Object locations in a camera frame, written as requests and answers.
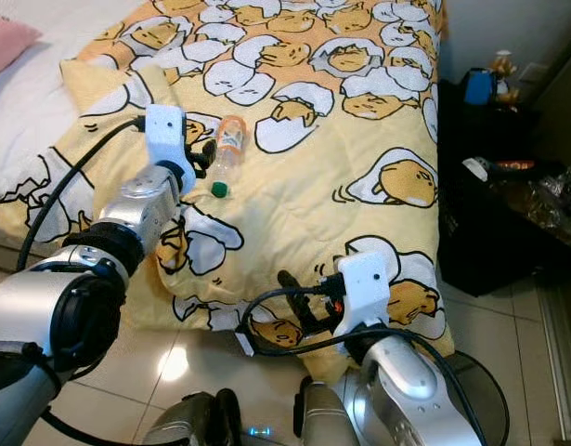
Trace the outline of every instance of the cartoon egg print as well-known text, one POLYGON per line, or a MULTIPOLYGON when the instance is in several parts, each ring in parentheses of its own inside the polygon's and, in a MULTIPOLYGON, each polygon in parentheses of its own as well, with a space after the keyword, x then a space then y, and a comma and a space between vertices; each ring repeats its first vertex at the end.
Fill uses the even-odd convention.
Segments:
POLYGON ((124 29, 124 24, 120 21, 111 25, 106 31, 100 34, 95 40, 112 40, 120 35, 124 29))
POLYGON ((307 138, 316 120, 327 116, 334 104, 332 92, 320 85, 296 82, 283 87, 272 97, 279 101, 271 115, 256 123, 256 144, 261 151, 287 151, 307 138))
POLYGON ((237 44, 246 32, 239 26, 230 23, 207 23, 198 28, 194 34, 197 41, 210 39, 224 44, 237 44))
POLYGON ((264 339, 277 346, 291 348, 302 340, 302 331, 292 322, 276 320, 272 322, 257 322, 252 320, 253 329, 264 339))
POLYGON ((351 33, 368 27, 371 14, 363 2, 345 3, 337 7, 321 7, 317 15, 335 34, 351 33))
POLYGON ((202 0, 156 0, 153 5, 162 14, 177 16, 188 14, 188 10, 202 3, 202 0))
POLYGON ((416 40, 412 28, 405 26, 401 21, 384 26, 380 38, 387 46, 408 46, 416 40))
POLYGON ((233 11, 227 7, 211 6, 201 11, 199 20, 202 23, 220 23, 232 19, 234 15, 233 11))
POLYGON ((237 45, 233 59, 246 67, 261 64, 274 67, 292 67, 302 63, 310 55, 306 44, 282 42, 272 35, 258 35, 237 45))
MULTIPOLYGON (((69 173, 71 164, 49 147, 28 163, 26 178, 14 190, 8 190, 0 203, 21 202, 27 206, 25 224, 31 226, 54 188, 69 173)), ((37 242, 49 243, 71 232, 72 223, 92 220, 94 187, 83 172, 75 175, 60 194, 35 236, 37 242)))
POLYGON ((274 84, 275 79, 271 76, 263 72, 257 72, 246 84, 226 93, 226 98, 245 107, 254 105, 266 97, 274 84))
POLYGON ((446 329, 446 314, 437 291, 434 262, 423 253, 398 253, 400 272, 390 285, 388 313, 396 322, 429 339, 446 329))
POLYGON ((192 31, 187 18, 156 16, 138 21, 128 27, 119 37, 135 56, 152 56, 162 48, 181 46, 192 31))
POLYGON ((170 49, 168 51, 160 52, 153 57, 140 57, 136 58, 130 67, 133 70, 140 70, 148 65, 157 65, 163 68, 165 78, 170 85, 177 82, 182 77, 192 77, 201 74, 204 68, 203 62, 188 59, 184 52, 185 47, 170 49))
POLYGON ((407 105, 419 107, 419 93, 403 88, 384 67, 367 76, 351 76, 341 84, 343 110, 358 118, 382 119, 407 105))
POLYGON ((160 266, 168 274, 188 265, 194 275, 202 276, 221 267, 227 251, 243 246, 237 228, 203 214, 193 204, 181 204, 179 219, 173 219, 165 226, 163 237, 157 247, 157 256, 160 266))
POLYGON ((266 24, 270 31, 282 33, 303 33, 314 25, 316 3, 281 2, 280 13, 266 24))
POLYGON ((388 74, 400 86, 412 91, 425 91, 431 82, 433 67, 425 51, 413 46, 393 49, 388 55, 388 74))
POLYGON ((423 120, 433 142, 437 142, 437 84, 432 85, 432 96, 423 102, 423 120))
POLYGON ((214 138, 220 123, 221 118, 218 116, 189 111, 186 118, 186 143, 191 145, 207 138, 214 138))
POLYGON ((279 0, 229 0, 227 7, 235 14, 236 22, 244 26, 267 23, 281 10, 279 0))
POLYGON ((215 63, 203 77, 204 89, 214 96, 225 95, 240 88, 254 76, 254 69, 236 60, 215 63))
POLYGON ((133 72, 128 81, 93 104, 82 116, 102 116, 116 113, 128 105, 145 109, 151 103, 153 103, 153 96, 145 81, 139 73, 133 72))
POLYGON ((371 15, 384 23, 398 20, 422 21, 428 17, 427 12, 421 7, 411 3, 381 2, 371 9, 371 15))
POLYGON ((414 152, 395 148, 378 158, 347 192, 362 203, 430 207, 437 200, 437 173, 414 152))
POLYGON ((339 37, 319 47, 309 64, 315 71, 325 71, 339 78, 365 76, 382 66, 384 51, 368 39, 339 37))

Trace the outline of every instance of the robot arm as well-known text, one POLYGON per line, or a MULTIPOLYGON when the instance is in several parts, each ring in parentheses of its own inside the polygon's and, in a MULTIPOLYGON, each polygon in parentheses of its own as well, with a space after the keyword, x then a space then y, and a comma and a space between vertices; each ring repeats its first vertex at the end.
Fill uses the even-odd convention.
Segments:
POLYGON ((151 164, 89 230, 0 284, 0 446, 21 444, 71 375, 115 340, 130 276, 196 180, 184 121, 177 107, 149 106, 151 164))
MULTIPOLYGON (((377 252, 339 260, 344 315, 335 336, 388 324, 390 291, 384 260, 377 252)), ((474 429, 450 401, 444 376, 407 340, 395 334, 370 336, 347 340, 344 349, 362 370, 357 394, 345 409, 369 444, 481 446, 474 429)), ((300 430, 305 444, 320 444, 317 431, 339 432, 331 444, 357 444, 353 429, 342 419, 343 407, 333 405, 334 394, 330 399, 327 394, 320 384, 305 388, 300 430)))

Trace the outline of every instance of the white bedsheet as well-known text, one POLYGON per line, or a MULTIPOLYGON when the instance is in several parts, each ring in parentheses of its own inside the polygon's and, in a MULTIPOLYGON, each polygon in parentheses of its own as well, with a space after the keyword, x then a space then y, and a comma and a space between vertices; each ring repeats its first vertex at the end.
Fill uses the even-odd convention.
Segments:
POLYGON ((0 0, 0 15, 43 33, 0 73, 0 196, 25 160, 54 144, 76 119, 58 64, 143 0, 0 0))

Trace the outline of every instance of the black cable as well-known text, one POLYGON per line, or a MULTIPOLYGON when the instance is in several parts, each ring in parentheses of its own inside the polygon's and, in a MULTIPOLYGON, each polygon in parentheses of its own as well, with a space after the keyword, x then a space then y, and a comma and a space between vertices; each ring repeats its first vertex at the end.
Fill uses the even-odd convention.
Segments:
POLYGON ((83 369, 81 372, 77 372, 75 374, 72 374, 72 376, 69 378, 69 381, 74 381, 76 379, 80 379, 84 376, 87 376, 88 374, 90 374, 94 370, 96 370, 96 368, 99 366, 99 364, 103 361, 103 358, 104 357, 102 356, 101 358, 96 360, 93 364, 91 364, 87 368, 83 369))
MULTIPOLYGON (((322 294, 321 288, 319 285, 315 286, 315 287, 311 287, 311 288, 297 288, 297 287, 281 288, 278 290, 272 290, 272 291, 263 293, 263 294, 259 295, 243 312, 242 317, 241 317, 241 323, 240 323, 239 330, 243 331, 244 333, 247 333, 249 335, 252 334, 250 332, 248 320, 250 319, 250 316, 252 315, 252 311, 254 310, 254 308, 256 308, 258 305, 260 305, 261 302, 263 302, 263 301, 265 301, 271 297, 276 297, 278 295, 291 295, 291 294, 298 294, 298 293, 299 294, 307 294, 307 295, 322 294)), ((334 337, 331 339, 320 341, 320 342, 317 342, 316 344, 311 344, 309 346, 304 346, 304 347, 296 347, 296 348, 288 348, 288 349, 280 350, 280 349, 276 349, 276 348, 259 348, 258 346, 253 346, 253 349, 254 349, 255 354, 262 355, 262 356, 268 356, 268 357, 292 356, 292 355, 301 355, 304 353, 309 353, 310 351, 315 351, 315 350, 325 348, 325 347, 330 347, 330 346, 333 346, 335 344, 340 344, 341 342, 347 341, 349 339, 356 339, 356 338, 367 337, 367 336, 381 336, 381 335, 399 335, 408 341, 412 341, 412 342, 415 342, 416 344, 419 344, 430 355, 432 355, 432 357, 435 360, 436 365, 440 368, 442 373, 447 377, 447 379, 450 381, 450 384, 456 390, 457 395, 459 396, 459 399, 461 400, 461 404, 462 404, 462 407, 465 411, 467 419, 469 420, 469 423, 471 424, 471 427, 473 428, 475 435, 479 438, 481 445, 487 446, 487 441, 486 441, 485 435, 483 433, 483 429, 481 428, 481 425, 479 424, 479 420, 477 419, 477 416, 474 412, 473 406, 469 402, 469 399, 468 399, 466 393, 464 392, 464 389, 462 388, 461 383, 459 382, 458 378, 454 374, 454 371, 452 370, 452 368, 450 367, 448 362, 444 359, 444 357, 434 347, 432 347, 429 342, 427 342, 425 339, 423 339, 418 334, 415 334, 413 332, 409 332, 407 330, 398 330, 395 328, 372 328, 372 329, 367 328, 367 329, 359 331, 359 332, 352 332, 352 333, 343 334, 341 336, 337 336, 337 337, 334 337)))
POLYGON ((506 444, 506 441, 508 441, 508 436, 510 435, 510 409, 508 409, 508 401, 506 401, 506 396, 504 395, 504 392, 501 390, 500 384, 493 376, 493 374, 491 374, 491 372, 486 368, 485 365, 483 365, 481 362, 479 362, 477 359, 475 359, 468 353, 465 353, 464 351, 460 350, 454 350, 454 354, 462 356, 463 358, 466 358, 467 360, 473 362, 475 365, 480 367, 483 370, 483 372, 489 377, 489 379, 491 379, 492 384, 500 394, 501 405, 504 408, 504 419, 505 419, 504 432, 503 435, 501 436, 501 441, 500 441, 500 445, 503 446, 504 444, 506 444))
POLYGON ((29 253, 32 249, 33 240, 37 235, 37 231, 41 228, 42 223, 44 223, 45 218, 47 217, 48 212, 56 202, 56 200, 60 197, 60 194, 66 189, 69 185, 71 180, 74 178, 76 174, 78 174, 81 169, 93 158, 93 156, 100 151, 112 138, 114 138, 118 133, 124 130, 131 125, 136 125, 139 128, 142 128, 145 124, 145 117, 138 116, 135 119, 127 121, 118 125, 117 127, 113 128, 108 134, 106 134, 102 139, 100 139, 93 148, 91 148, 83 157, 75 164, 71 170, 67 172, 64 178, 59 182, 59 184, 52 190, 52 193, 48 197, 45 204, 40 209, 40 212, 37 214, 37 217, 33 221, 32 226, 30 227, 27 235, 25 236, 25 240, 23 241, 23 245, 19 251, 19 257, 17 259, 17 271, 21 271, 25 269, 27 265, 27 258, 29 257, 29 253))
POLYGON ((292 286, 288 288, 279 288, 278 290, 267 291, 266 293, 262 293, 259 295, 255 300, 253 300, 248 307, 244 310, 243 314, 241 315, 241 323, 240 326, 243 327, 244 330, 248 329, 248 320, 252 316, 252 311, 258 307, 261 303, 265 300, 270 299, 271 297, 277 297, 279 295, 296 295, 296 294, 305 294, 305 295, 317 295, 320 294, 320 286, 312 286, 312 287, 299 287, 299 286, 292 286))
POLYGON ((54 398, 58 396, 60 391, 62 390, 62 383, 60 382, 60 378, 54 371, 54 369, 48 364, 48 361, 52 359, 52 357, 46 356, 44 350, 39 347, 34 342, 28 342, 23 344, 21 349, 21 356, 24 360, 32 363, 36 367, 42 369, 42 371, 47 375, 49 380, 52 382, 54 386, 55 393, 54 398))
MULTIPOLYGON (((90 444, 91 446, 134 446, 132 443, 122 443, 119 441, 111 441, 109 439, 99 439, 98 437, 94 437, 93 435, 85 434, 84 432, 75 429, 74 427, 67 425, 57 416, 50 412, 50 406, 45 409, 42 413, 42 419, 55 428, 58 432, 70 437, 72 439, 76 439, 77 441, 81 441, 82 443, 90 444)), ((175 441, 169 441, 167 443, 155 443, 155 446, 188 446, 189 440, 188 439, 177 439, 175 441)))

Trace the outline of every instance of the tiled floor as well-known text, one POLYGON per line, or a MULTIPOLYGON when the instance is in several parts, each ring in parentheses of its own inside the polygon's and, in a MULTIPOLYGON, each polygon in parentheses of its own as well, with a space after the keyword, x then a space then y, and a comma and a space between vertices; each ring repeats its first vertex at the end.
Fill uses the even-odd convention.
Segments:
MULTIPOLYGON (((533 282, 476 299, 443 283, 440 288, 457 348, 485 364, 505 393, 512 419, 507 444, 550 446, 560 429, 533 282)), ((304 376, 297 359, 243 358, 227 334, 136 331, 123 325, 99 368, 65 386, 53 408, 100 437, 139 442, 162 410, 184 395, 231 387, 240 398, 244 427, 270 426, 271 439, 291 445, 297 444, 293 395, 304 376)), ((349 400, 354 383, 350 374, 336 390, 349 400)), ((25 442, 72 444, 80 443, 41 421, 25 442)))

